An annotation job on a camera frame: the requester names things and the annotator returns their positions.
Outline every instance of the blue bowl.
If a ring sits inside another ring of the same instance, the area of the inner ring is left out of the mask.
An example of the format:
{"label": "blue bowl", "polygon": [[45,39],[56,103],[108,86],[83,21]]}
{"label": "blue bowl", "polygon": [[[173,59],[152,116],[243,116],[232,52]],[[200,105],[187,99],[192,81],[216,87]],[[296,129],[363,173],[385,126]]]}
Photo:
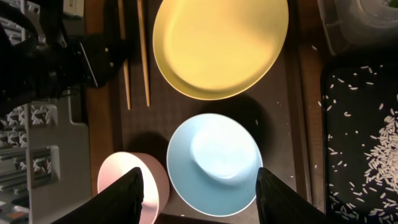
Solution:
{"label": "blue bowl", "polygon": [[167,150],[174,189],[189,206],[214,217],[235,215],[254,201],[260,167],[261,155],[252,136],[219,114],[186,120]]}

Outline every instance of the gray dish rack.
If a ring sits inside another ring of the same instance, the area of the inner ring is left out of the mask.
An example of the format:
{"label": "gray dish rack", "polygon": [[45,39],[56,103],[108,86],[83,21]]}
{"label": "gray dish rack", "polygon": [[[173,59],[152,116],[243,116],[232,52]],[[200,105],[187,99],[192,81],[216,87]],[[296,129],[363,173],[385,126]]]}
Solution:
{"label": "gray dish rack", "polygon": [[[39,21],[38,5],[0,1]],[[21,27],[0,22],[13,44],[25,39]],[[39,43],[45,44],[44,36]],[[75,95],[32,102],[0,118],[0,223],[51,223],[89,201],[88,128],[80,114]]]}

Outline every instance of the clear plastic container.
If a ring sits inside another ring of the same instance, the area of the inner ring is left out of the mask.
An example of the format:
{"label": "clear plastic container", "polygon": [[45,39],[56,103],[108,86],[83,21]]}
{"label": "clear plastic container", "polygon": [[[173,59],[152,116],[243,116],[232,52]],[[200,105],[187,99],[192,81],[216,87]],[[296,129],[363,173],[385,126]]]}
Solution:
{"label": "clear plastic container", "polygon": [[398,9],[386,0],[318,0],[330,52],[398,37]]}

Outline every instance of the green vegetable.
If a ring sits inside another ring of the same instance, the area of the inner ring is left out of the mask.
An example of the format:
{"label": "green vegetable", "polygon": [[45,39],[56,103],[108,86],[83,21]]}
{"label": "green vegetable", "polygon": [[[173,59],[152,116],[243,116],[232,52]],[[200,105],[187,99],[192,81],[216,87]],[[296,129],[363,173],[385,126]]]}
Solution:
{"label": "green vegetable", "polygon": [[388,6],[394,7],[394,8],[398,8],[398,0],[391,0],[391,1],[388,3]]}

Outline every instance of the pair of chopsticks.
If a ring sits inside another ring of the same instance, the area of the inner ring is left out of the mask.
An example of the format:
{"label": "pair of chopsticks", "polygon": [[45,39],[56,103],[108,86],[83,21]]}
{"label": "pair of chopsticks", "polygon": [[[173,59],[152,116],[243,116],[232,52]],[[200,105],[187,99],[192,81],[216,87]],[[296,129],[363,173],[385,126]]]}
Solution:
{"label": "pair of chopsticks", "polygon": [[[140,40],[141,40],[141,57],[142,57],[142,69],[144,71],[145,96],[146,96],[146,100],[147,100],[147,106],[150,106],[148,61],[147,61],[147,49],[146,49],[146,42],[145,42],[145,27],[144,27],[144,6],[143,6],[142,1],[143,0],[137,0],[139,36],[140,36]],[[124,39],[126,39],[126,27],[125,27],[125,23],[124,23],[123,0],[118,0],[118,8],[119,8],[120,37],[122,38],[122,40],[124,40]],[[124,82],[126,84],[127,108],[129,110],[131,110],[131,91],[130,91],[128,59],[126,59],[123,62],[123,73],[124,73]]]}

